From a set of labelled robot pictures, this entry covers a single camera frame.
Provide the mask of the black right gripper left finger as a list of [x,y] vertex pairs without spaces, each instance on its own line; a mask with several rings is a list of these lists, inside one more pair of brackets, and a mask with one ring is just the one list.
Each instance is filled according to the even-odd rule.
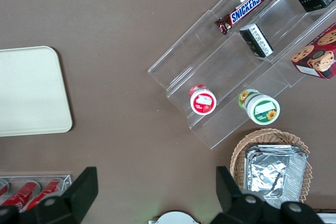
[[61,196],[46,198],[28,211],[1,206],[1,223],[81,223],[97,195],[97,168],[87,167]]

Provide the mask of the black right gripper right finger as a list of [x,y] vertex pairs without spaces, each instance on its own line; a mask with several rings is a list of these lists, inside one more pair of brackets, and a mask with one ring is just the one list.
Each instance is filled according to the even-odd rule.
[[306,204],[287,201],[277,209],[258,196],[243,194],[225,166],[216,167],[216,193],[223,211],[212,223],[323,223]]

